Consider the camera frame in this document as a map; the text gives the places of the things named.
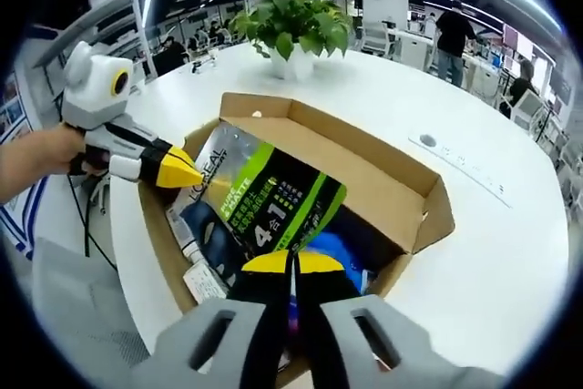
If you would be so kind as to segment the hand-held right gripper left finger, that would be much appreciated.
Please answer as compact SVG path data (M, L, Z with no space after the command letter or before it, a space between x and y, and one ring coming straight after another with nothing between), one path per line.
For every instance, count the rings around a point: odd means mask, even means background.
M135 388L272 388L288 338L289 251L247 262L227 298L211 298L158 337Z

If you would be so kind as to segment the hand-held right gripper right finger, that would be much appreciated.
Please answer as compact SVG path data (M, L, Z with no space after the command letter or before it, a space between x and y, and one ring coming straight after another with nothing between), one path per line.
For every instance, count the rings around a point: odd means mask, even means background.
M501 378L435 352L427 330L361 295L334 258L294 256L299 335L316 388L498 388Z

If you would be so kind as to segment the person's left hand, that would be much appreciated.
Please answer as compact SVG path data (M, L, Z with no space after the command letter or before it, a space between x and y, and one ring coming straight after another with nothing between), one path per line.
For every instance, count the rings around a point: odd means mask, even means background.
M71 161L86 152L84 135L65 123L40 133L42 164L47 175L66 174Z

